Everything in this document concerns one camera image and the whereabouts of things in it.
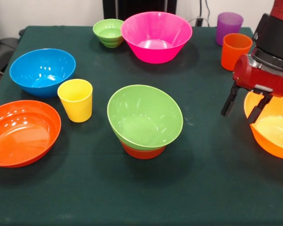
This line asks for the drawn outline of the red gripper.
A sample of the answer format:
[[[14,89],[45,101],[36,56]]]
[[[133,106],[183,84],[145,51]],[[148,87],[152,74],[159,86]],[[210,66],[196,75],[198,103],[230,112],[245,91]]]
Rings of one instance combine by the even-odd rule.
[[[256,122],[261,112],[272,99],[272,96],[283,97],[283,71],[276,70],[257,62],[251,55],[241,55],[233,70],[234,83],[230,94],[221,110],[221,115],[228,117],[233,110],[235,99],[241,88],[257,89],[267,92],[248,116],[248,123]]]

